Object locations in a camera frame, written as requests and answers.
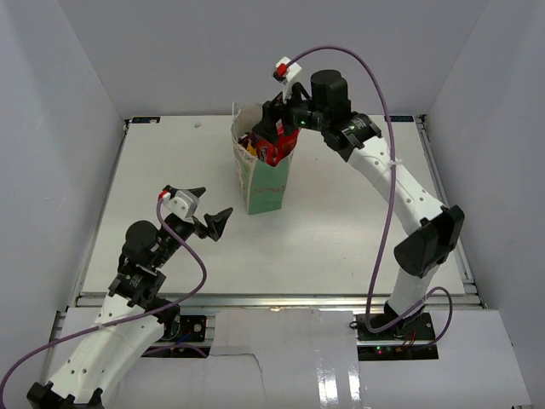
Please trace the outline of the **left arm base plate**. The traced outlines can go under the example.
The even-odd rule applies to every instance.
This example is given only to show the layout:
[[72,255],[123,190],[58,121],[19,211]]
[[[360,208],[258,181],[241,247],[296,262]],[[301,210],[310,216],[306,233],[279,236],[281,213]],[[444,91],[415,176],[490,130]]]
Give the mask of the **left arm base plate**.
[[161,340],[167,343],[201,343],[205,340],[205,315],[178,315],[165,326]]

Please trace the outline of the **purple chip bag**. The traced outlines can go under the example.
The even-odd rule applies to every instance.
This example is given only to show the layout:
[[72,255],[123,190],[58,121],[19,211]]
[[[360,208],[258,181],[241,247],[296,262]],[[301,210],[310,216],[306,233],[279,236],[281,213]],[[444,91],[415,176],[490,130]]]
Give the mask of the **purple chip bag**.
[[254,146],[256,142],[255,134],[247,133],[238,140],[238,144],[244,149],[247,149],[248,146]]

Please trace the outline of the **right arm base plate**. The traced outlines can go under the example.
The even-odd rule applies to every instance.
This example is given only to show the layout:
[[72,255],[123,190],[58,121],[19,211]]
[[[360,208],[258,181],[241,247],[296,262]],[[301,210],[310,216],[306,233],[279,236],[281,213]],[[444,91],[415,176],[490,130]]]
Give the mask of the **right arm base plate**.
[[357,314],[349,324],[356,331],[359,362],[437,360],[439,351],[429,313],[423,313],[408,325],[371,333],[364,325],[364,315]]

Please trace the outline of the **yellow bar wrapper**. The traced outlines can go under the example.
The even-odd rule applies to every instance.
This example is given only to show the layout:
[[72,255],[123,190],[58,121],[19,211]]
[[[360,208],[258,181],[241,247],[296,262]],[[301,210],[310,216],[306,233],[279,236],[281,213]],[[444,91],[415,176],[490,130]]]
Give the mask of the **yellow bar wrapper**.
[[258,153],[255,149],[255,147],[252,145],[252,143],[249,141],[247,146],[246,146],[246,151],[251,154],[252,156],[254,157],[257,157],[258,156]]

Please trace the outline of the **green white paper bag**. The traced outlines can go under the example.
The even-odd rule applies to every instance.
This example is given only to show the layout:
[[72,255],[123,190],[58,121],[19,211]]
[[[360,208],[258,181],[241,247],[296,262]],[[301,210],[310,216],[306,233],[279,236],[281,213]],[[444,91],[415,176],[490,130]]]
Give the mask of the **green white paper bag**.
[[249,154],[238,144],[238,140],[261,120],[261,106],[250,104],[243,107],[232,105],[231,139],[238,170],[238,179],[250,215],[279,210],[282,208],[287,188],[291,160],[295,149],[276,167],[272,167]]

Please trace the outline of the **red cookie snack bag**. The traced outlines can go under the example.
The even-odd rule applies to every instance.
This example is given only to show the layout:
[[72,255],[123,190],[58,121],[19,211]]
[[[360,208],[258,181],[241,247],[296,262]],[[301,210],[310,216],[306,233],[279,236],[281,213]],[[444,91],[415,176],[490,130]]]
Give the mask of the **red cookie snack bag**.
[[277,127],[278,140],[274,143],[267,141],[260,135],[255,135],[253,148],[257,158],[272,167],[276,167],[295,149],[300,132],[301,129],[296,128],[293,132],[286,133],[284,127],[279,125]]

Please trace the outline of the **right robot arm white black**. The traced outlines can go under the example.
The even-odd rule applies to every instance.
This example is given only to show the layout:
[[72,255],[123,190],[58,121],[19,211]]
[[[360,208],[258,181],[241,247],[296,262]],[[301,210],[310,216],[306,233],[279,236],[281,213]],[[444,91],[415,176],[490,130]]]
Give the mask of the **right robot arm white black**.
[[456,248],[465,220],[462,209],[431,195],[397,158],[393,138],[382,135],[368,115],[352,109],[347,81],[337,70],[315,72],[310,90],[287,63],[280,63],[273,76],[283,90],[263,103],[253,132],[270,142],[278,141],[279,128],[318,132],[385,199],[387,218],[399,219],[406,236],[393,249],[399,265],[393,292],[382,314],[366,314],[359,326],[368,333],[407,338],[435,292],[433,276]]

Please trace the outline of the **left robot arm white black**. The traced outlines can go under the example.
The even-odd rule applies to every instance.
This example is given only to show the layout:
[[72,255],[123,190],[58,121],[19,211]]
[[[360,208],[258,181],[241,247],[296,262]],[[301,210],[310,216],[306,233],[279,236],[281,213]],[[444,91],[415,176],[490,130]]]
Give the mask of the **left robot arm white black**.
[[134,222],[125,233],[117,275],[94,324],[78,336],[78,345],[45,383],[34,383],[27,399],[34,408],[104,408],[134,363],[160,339],[180,330],[178,302],[159,296],[161,269],[188,239],[218,241],[231,216],[228,207],[195,217],[205,188],[167,185],[158,196],[159,224]]

